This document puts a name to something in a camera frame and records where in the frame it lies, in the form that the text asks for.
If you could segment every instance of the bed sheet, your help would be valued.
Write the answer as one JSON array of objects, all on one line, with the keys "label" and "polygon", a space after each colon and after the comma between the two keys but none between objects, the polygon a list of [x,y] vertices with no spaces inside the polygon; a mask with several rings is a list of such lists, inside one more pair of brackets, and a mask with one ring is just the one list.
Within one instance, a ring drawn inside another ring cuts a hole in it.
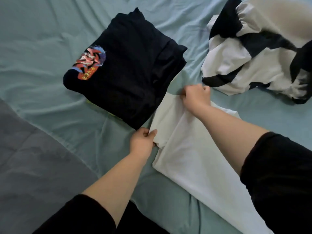
[{"label": "bed sheet", "polygon": [[[188,47],[187,65],[171,83],[176,94],[201,81],[208,52],[206,25],[227,0],[1,0],[0,97],[22,118],[45,131],[98,176],[129,151],[133,129],[67,90],[62,77],[119,12],[138,7],[164,34]],[[282,133],[312,149],[312,100],[292,105],[259,89],[212,100],[242,119]],[[143,169],[132,196],[139,210],[170,233],[239,233],[184,189],[151,166]]]}]

